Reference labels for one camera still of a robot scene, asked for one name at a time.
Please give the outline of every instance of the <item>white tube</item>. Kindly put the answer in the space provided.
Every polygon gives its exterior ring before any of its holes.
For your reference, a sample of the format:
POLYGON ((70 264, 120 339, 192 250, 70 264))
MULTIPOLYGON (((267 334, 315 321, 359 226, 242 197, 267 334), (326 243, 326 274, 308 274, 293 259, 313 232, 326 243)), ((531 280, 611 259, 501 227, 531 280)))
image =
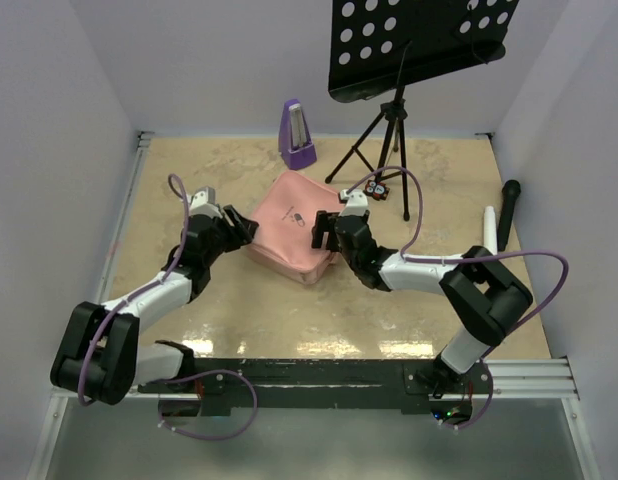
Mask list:
POLYGON ((133 385, 175 377, 182 365, 182 358, 182 352, 169 345, 154 343, 148 347, 138 347, 133 385))
POLYGON ((479 340, 476 340, 465 327, 461 327, 456 336, 444 348, 440 354, 440 358, 454 372, 463 374, 469 370, 474 363, 489 349, 489 345, 485 345, 479 340))
POLYGON ((482 224, 482 236, 484 247, 492 255, 498 253, 498 238, 496 234, 496 212, 492 206, 485 208, 485 215, 482 224))

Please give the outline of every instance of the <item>black microphone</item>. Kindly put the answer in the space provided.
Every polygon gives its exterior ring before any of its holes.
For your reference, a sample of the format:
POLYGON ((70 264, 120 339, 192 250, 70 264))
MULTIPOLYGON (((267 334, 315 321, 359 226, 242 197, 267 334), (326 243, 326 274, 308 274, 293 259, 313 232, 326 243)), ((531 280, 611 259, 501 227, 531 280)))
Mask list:
POLYGON ((516 208, 516 200, 520 196, 520 183, 517 180, 507 180, 502 187, 502 210, 498 221, 498 251, 503 252, 509 242, 513 211, 516 208))

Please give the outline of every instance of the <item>metal frame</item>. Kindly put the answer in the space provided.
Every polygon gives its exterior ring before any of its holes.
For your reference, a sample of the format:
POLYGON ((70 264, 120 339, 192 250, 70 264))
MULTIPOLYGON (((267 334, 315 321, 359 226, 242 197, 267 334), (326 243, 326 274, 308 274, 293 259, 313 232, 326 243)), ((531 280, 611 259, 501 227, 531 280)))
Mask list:
MULTIPOLYGON (((152 133, 141 132, 136 151, 133 170, 127 187, 127 196, 117 219, 110 252, 98 286, 95 300, 102 302, 108 298, 118 260, 119 248, 129 220, 129 214, 140 174, 144 167, 145 156, 149 148, 152 133)), ((561 399, 571 437, 580 462, 585 480, 600 480, 600 472, 593 453, 591 440, 587 432, 578 393, 571 368, 567 359, 550 360, 487 360, 487 365, 494 380, 494 400, 497 399, 561 399)), ((65 417, 70 399, 77 398, 73 392, 53 389, 49 408, 42 432, 34 453, 27 480, 44 480, 47 478, 56 441, 65 417)), ((485 394, 474 395, 476 399, 486 398, 485 394)), ((194 400, 195 394, 177 393, 140 393, 136 388, 127 395, 128 401, 137 400, 194 400)), ((446 395, 445 399, 459 400, 460 395, 446 395)))

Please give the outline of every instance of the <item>tripod leg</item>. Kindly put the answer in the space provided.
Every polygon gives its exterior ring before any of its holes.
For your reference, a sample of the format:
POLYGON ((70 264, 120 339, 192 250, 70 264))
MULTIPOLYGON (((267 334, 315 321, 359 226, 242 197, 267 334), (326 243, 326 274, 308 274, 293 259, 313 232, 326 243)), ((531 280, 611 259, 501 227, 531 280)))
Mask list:
MULTIPOLYGON (((407 149, 405 148, 405 125, 404 121, 400 120, 398 124, 398 128, 400 129, 400 165, 402 168, 407 168, 407 149)), ((409 221, 409 190, 407 189, 407 174, 402 172, 402 202, 403 202, 403 213, 402 218, 405 219, 405 222, 409 221)))
MULTIPOLYGON (((389 155, 389 147, 391 146, 391 139, 393 138, 393 129, 395 124, 389 122, 387 124, 387 131, 385 132, 385 140, 382 142, 382 150, 380 151, 380 160, 378 161, 378 168, 382 168, 387 164, 387 156, 389 155)), ((376 182, 382 179, 382 172, 376 175, 376 182)))
POLYGON ((376 125, 380 123, 380 120, 382 120, 383 117, 384 117, 384 113, 380 112, 378 116, 373 120, 373 122, 371 122, 371 125, 367 127, 367 130, 365 130, 364 133, 360 136, 358 141, 353 144, 353 147, 349 149, 349 151, 347 152, 347 155, 345 155, 345 158, 340 160, 340 163, 336 165, 336 168, 334 168, 333 171, 327 176, 327 178, 325 178, 325 183, 331 183, 331 181, 333 180, 333 177, 336 176, 336 173, 340 171, 340 169, 345 165, 345 163, 347 163, 347 160, 349 160, 351 156, 356 152, 356 150, 358 150, 358 147, 362 144, 362 142, 365 141, 365 139, 369 136, 369 134, 373 131, 373 129, 376 128, 376 125))
POLYGON ((397 152, 399 147, 398 147, 398 142, 400 141, 400 123, 399 121, 396 122, 396 134, 394 135, 394 139, 393 139, 393 151, 397 152))

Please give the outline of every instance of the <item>black metal base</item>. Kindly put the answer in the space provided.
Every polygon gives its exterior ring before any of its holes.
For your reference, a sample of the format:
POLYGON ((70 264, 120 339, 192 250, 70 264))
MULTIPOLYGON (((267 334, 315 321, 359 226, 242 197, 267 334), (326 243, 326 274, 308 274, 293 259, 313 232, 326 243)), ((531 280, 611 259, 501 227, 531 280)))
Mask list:
MULTIPOLYGON (((349 149, 349 152, 344 158, 336 165, 333 171, 325 178, 325 183, 331 183, 340 169, 347 163, 347 161, 355 153, 360 160, 366 165, 370 172, 386 166, 387 158, 389 156, 389 148, 391 147, 391 141, 395 135, 395 141, 393 145, 393 151, 400 151, 400 165, 402 168, 407 168, 407 152, 405 150, 405 128, 404 120, 407 118, 407 111, 405 110, 404 96, 405 87, 397 87, 394 99, 389 103, 383 103, 380 106, 380 113, 374 118, 373 122, 367 127, 360 138, 349 149), (378 160, 378 166, 373 168, 369 161, 365 158, 362 152, 359 150, 360 145, 366 140, 369 134, 380 123, 382 119, 387 120, 387 130, 385 131, 385 139, 382 143, 382 149, 380 151, 380 159, 378 160)), ((402 176, 402 201, 403 201, 403 218, 408 221, 411 216, 409 215, 409 193, 407 189, 407 174, 405 172, 395 172, 389 175, 383 175, 379 173, 376 175, 376 182, 382 182, 398 175, 402 176)))
MULTIPOLYGON (((431 382, 434 360, 198 358, 195 367, 198 372, 227 369, 241 373, 254 385, 259 408, 392 409, 403 414, 430 414, 429 396, 435 389, 431 382)), ((484 373, 486 370, 476 364, 458 381, 447 384, 446 393, 463 394, 469 381, 475 394, 488 393, 487 382, 481 380, 484 373)), ((202 382, 202 415, 226 416, 232 408, 252 406, 249 390, 238 379, 205 377, 202 382)), ((163 384, 144 385, 139 391, 172 393, 163 384)), ((193 384, 188 393, 195 393, 193 384)), ((191 411, 197 414, 200 402, 191 403, 191 411)), ((173 408, 183 415, 182 402, 173 408)))

